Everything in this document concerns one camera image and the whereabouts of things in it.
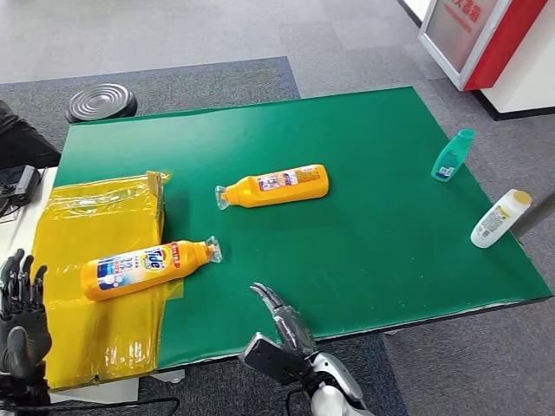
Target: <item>transparent bottle cap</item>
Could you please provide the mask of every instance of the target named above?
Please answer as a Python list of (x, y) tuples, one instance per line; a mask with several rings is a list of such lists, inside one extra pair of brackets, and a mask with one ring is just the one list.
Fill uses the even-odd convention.
[(218, 208), (220, 210), (225, 210), (229, 206), (229, 202), (227, 202), (227, 199), (224, 196), (225, 189), (225, 186), (216, 186), (216, 203), (218, 204)]
[(206, 244), (206, 250), (210, 255), (210, 261), (212, 263), (221, 263), (222, 262), (222, 251), (220, 249), (220, 243), (214, 236), (211, 236), (205, 242)]
[(457, 133), (457, 135), (466, 141), (471, 141), (474, 138), (474, 130), (471, 128), (461, 128)]

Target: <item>bottle cap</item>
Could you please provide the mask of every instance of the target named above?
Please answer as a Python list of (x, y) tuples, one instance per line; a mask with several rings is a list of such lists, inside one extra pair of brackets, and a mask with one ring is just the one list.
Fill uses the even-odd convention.
[(225, 210), (229, 206), (227, 195), (226, 194), (226, 188), (224, 186), (216, 186), (216, 203), (220, 210)]
[(532, 203), (532, 197), (524, 191), (515, 191), (513, 193), (513, 198), (520, 205), (529, 206)]
[(457, 135), (467, 141), (471, 141), (474, 138), (474, 130), (471, 128), (461, 128)]
[(206, 254), (210, 257), (212, 263), (221, 263), (222, 251), (220, 249), (220, 243), (214, 236), (211, 236), (205, 242), (206, 244)]

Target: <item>yellow bottle cap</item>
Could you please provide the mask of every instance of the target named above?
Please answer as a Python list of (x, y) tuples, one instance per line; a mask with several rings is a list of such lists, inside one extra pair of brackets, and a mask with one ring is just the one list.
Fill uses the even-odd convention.
[(524, 191), (516, 191), (513, 194), (515, 201), (523, 205), (530, 205), (532, 203), (532, 197)]

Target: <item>robotic arm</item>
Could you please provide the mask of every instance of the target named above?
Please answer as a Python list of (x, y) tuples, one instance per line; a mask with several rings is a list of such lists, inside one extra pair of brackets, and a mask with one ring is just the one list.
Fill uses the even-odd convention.
[(284, 386), (300, 382), (314, 416), (373, 416), (355, 379), (337, 357), (318, 351), (294, 309), (261, 283), (251, 290), (270, 310), (282, 343), (257, 333), (239, 360)]

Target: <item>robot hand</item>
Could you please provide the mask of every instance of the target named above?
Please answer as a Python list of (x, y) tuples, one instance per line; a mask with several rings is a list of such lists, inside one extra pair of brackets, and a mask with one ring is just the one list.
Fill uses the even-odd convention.
[(301, 382), (315, 416), (372, 416), (356, 381), (334, 355), (317, 351), (294, 309), (261, 283), (251, 290), (270, 311), (282, 345), (257, 333), (239, 360), (283, 385)]
[(42, 304), (47, 266), (39, 267), (31, 285), (33, 258), (26, 257), (20, 267), (24, 255), (19, 249), (0, 269), (0, 372), (16, 379), (32, 378), (39, 367), (43, 373), (42, 359), (51, 347)]

